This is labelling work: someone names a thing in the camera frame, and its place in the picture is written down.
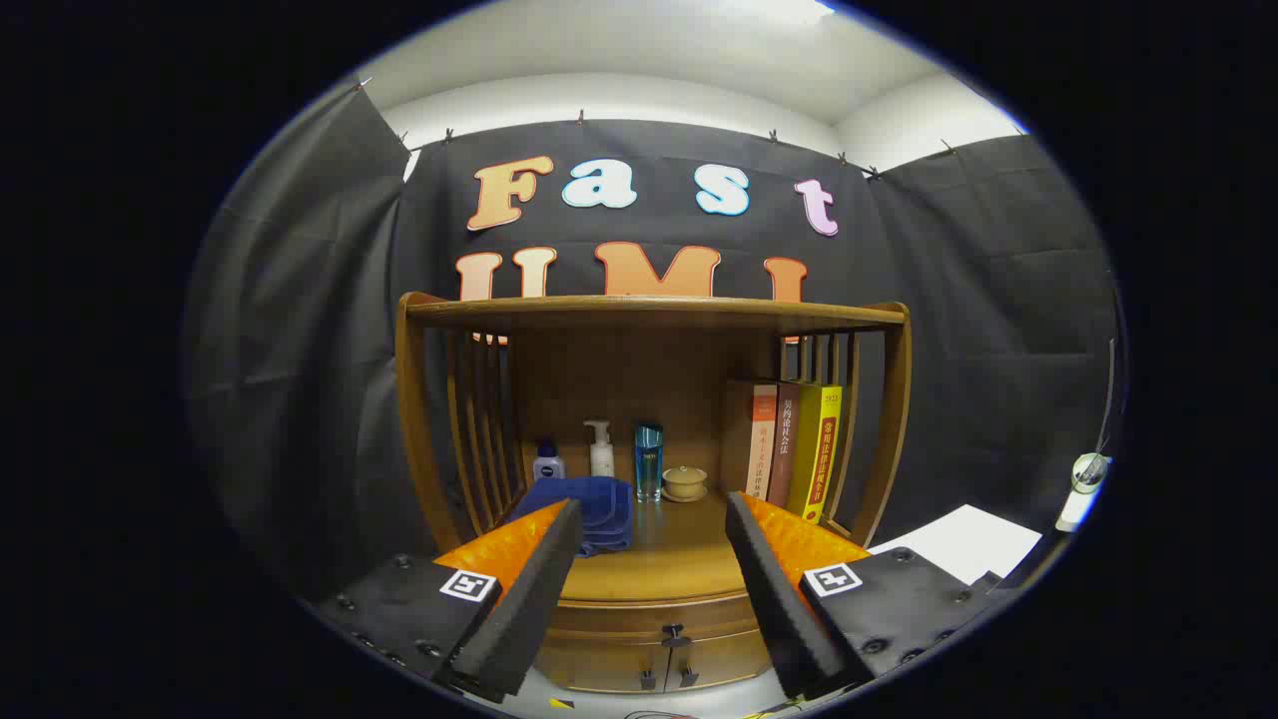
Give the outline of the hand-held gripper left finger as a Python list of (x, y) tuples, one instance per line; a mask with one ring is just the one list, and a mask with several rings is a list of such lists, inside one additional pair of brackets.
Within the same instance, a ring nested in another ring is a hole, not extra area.
[(557, 501), (438, 558), (394, 556), (317, 614), (412, 678), (498, 704), (520, 691), (581, 541), (580, 502)]

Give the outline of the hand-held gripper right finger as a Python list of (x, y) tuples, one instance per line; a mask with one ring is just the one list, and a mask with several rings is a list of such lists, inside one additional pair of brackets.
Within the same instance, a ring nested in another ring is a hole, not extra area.
[(999, 573), (967, 582), (911, 547), (872, 554), (741, 492), (728, 496), (725, 531), (790, 699), (895, 674), (999, 600)]

